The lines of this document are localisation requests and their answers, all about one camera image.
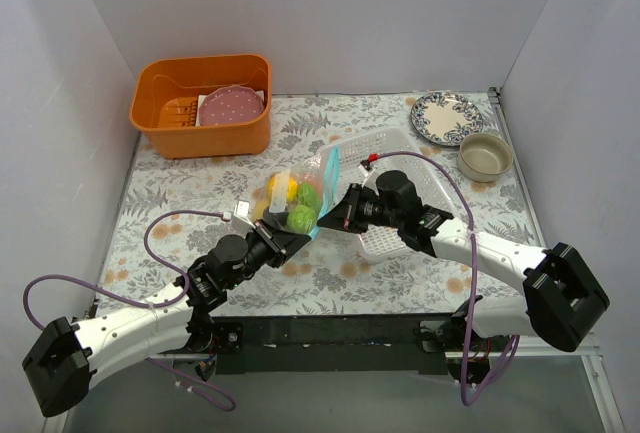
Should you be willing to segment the bumpy green lime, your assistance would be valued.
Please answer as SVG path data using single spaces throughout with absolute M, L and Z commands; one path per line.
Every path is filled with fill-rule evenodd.
M 289 211 L 286 227 L 293 233 L 309 234 L 316 225 L 317 214 L 309 206 L 298 204 Z

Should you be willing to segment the green avocado half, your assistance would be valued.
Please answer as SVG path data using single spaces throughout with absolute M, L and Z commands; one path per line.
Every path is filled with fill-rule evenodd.
M 322 207 L 322 198 L 316 188 L 307 182 L 300 183 L 297 190 L 296 201 L 306 207 L 319 211 Z

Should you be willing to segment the clear zip top bag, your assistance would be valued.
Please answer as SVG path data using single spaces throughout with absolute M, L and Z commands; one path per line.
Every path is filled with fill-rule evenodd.
M 336 202 L 340 153 L 329 148 L 271 175 L 251 210 L 253 221 L 314 239 L 318 220 Z

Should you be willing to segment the yellow lemon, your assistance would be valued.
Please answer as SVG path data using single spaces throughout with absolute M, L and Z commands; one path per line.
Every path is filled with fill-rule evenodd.
M 273 196 L 273 190 L 275 187 L 275 182 L 276 182 L 276 176 L 273 175 L 270 179 L 269 182 L 267 184 L 267 194 L 268 194 L 268 198 L 271 199 Z M 288 189 L 287 189 L 287 201 L 288 202 L 293 202 L 296 198 L 297 195 L 297 190 L 298 190 L 298 182 L 293 178 L 290 177 L 288 180 Z

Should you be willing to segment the orange tangerine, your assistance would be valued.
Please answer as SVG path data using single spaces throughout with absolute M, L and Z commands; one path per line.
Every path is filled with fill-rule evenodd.
M 322 180 L 319 178 L 318 175 L 309 173 L 309 172 L 304 172 L 303 174 L 301 174 L 299 176 L 299 182 L 300 183 L 310 183 L 312 184 L 315 188 L 320 188 L 321 184 L 322 184 Z

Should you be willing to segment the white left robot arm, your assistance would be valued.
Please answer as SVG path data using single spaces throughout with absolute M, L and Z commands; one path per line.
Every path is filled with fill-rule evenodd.
M 68 411 L 100 381 L 150 356 L 224 349 L 227 338 L 211 312 L 263 266 L 282 266 L 311 239 L 257 221 L 243 236 L 220 238 L 185 276 L 140 307 L 75 323 L 64 317 L 50 322 L 22 361 L 41 413 L 49 418 Z

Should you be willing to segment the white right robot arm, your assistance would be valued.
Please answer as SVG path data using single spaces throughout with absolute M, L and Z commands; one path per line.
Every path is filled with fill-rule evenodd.
M 453 340 L 464 350 L 475 350 L 490 337 L 534 336 L 573 352 L 610 306 L 572 246 L 545 249 L 485 232 L 472 234 L 451 213 L 423 203 L 414 184 L 397 170 L 381 174 L 375 188 L 350 185 L 317 224 L 354 234 L 369 226 L 392 228 L 416 252 L 475 266 L 513 288 L 514 297 L 476 298 L 452 315 Z

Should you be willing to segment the white perforated plastic basket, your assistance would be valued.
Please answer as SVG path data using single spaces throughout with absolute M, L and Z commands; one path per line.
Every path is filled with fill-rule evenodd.
M 363 184 L 367 175 L 359 170 L 360 162 L 371 154 L 419 149 L 398 127 L 385 127 L 342 138 L 318 150 L 321 168 L 325 171 L 324 186 L 329 205 L 335 206 L 352 183 Z M 374 164 L 381 174 L 389 170 L 403 171 L 415 186 L 418 195 L 427 205 L 450 213 L 457 212 L 451 198 L 453 192 L 449 182 L 430 163 L 413 156 L 393 156 Z M 351 237 L 359 254 L 370 263 L 406 254 L 410 249 L 397 233 L 389 228 L 371 226 L 362 235 Z

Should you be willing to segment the beige ceramic bowl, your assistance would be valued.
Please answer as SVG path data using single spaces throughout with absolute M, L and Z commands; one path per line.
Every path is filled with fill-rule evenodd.
M 513 165 L 511 147 L 500 137 L 474 133 L 459 146 L 457 166 L 468 179 L 478 183 L 496 181 Z

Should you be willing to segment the blue floral ceramic plate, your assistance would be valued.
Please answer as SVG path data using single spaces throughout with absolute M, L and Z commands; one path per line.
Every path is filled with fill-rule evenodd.
M 417 99 L 411 107 L 410 121 L 421 137 L 446 147 L 457 147 L 484 128 L 482 114 L 472 101 L 458 93 L 441 91 Z

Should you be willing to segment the pink polka dot plate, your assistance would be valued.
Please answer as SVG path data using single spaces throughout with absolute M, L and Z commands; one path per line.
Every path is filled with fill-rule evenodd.
M 262 90 L 223 86 L 198 97 L 197 126 L 226 126 L 257 119 L 265 109 Z

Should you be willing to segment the orange dish rack insert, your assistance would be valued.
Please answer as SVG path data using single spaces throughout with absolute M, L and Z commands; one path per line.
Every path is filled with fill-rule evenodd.
M 159 110 L 158 128 L 188 128 L 197 125 L 198 97 L 179 97 L 165 103 Z

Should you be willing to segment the orange plastic tub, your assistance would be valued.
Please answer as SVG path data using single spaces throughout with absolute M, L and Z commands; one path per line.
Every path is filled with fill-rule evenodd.
M 269 145 L 270 109 L 262 56 L 166 59 L 140 74 L 130 121 L 166 159 L 254 155 Z

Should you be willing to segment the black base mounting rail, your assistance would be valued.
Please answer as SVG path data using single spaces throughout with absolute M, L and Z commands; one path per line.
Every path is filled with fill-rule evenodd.
M 217 317 L 164 359 L 219 375 L 405 371 L 457 375 L 466 324 L 448 313 Z

